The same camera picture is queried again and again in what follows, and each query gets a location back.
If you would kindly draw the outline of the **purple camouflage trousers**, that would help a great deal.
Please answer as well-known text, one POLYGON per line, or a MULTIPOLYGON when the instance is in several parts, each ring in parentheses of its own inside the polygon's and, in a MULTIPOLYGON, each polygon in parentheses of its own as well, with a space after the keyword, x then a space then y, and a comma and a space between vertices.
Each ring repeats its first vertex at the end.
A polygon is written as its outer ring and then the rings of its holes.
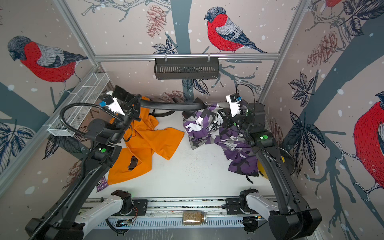
POLYGON ((225 127, 231 114, 218 104, 193 112, 183 112, 183 127, 191 148, 214 144, 224 152, 230 161, 228 171, 248 177, 258 177, 258 158, 235 126, 225 127))

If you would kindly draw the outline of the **orange trousers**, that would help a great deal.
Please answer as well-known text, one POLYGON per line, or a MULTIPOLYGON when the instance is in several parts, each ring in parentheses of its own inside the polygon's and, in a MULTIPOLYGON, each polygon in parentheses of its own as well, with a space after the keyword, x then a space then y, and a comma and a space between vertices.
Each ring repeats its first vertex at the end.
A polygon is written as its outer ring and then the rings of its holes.
POLYGON ((174 128, 156 130, 159 121, 150 115, 149 109, 141 108, 140 118, 139 122, 133 121, 124 135, 126 147, 109 170, 109 185, 129 181, 151 171, 154 154, 169 161, 184 137, 184 132, 174 128))

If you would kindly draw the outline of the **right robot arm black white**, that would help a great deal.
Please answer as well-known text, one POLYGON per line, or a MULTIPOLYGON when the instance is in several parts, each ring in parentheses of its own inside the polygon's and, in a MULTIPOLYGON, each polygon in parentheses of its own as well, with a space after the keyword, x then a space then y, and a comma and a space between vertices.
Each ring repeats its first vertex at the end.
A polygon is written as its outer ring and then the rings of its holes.
POLYGON ((321 213, 309 206, 283 165, 281 148, 265 128, 264 105, 242 106, 240 113, 233 116, 233 122, 261 162, 276 196, 273 203, 257 190, 244 190, 240 194, 241 209, 246 213, 255 211, 267 220, 277 240, 311 236, 322 221, 321 213))

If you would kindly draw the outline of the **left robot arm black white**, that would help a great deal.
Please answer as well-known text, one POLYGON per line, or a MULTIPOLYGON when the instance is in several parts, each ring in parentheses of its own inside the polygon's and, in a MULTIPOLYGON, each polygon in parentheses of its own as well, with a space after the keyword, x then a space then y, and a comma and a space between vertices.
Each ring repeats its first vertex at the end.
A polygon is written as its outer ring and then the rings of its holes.
POLYGON ((131 194, 115 191, 91 211, 79 211, 99 180, 117 161, 126 131, 133 121, 140 121, 141 95, 132 95, 116 86, 112 94, 102 96, 99 105, 73 103, 60 112, 60 121, 69 130, 91 141, 91 150, 82 159, 80 173, 70 189, 40 219, 31 219, 25 227, 31 240, 82 240, 93 228, 111 215, 130 213, 133 208, 131 194), (112 116, 113 123, 92 120, 83 133, 66 122, 65 113, 74 107, 98 108, 112 116))

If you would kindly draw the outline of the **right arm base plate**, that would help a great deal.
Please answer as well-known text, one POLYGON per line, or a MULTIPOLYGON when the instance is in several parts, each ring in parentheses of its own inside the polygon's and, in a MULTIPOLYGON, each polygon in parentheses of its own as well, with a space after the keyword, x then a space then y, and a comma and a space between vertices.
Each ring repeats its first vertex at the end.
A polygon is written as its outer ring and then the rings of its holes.
POLYGON ((221 208, 226 210, 228 215, 255 215, 257 212, 249 210, 241 204, 239 198, 227 198, 221 208))

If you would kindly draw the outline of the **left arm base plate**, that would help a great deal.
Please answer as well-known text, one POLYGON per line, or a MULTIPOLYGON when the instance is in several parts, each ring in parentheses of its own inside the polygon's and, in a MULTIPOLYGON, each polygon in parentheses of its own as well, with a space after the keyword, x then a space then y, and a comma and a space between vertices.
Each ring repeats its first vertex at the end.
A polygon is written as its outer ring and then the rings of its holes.
POLYGON ((118 212, 120 216, 145 216, 148 206, 148 200, 137 199, 123 201, 122 209, 118 212))

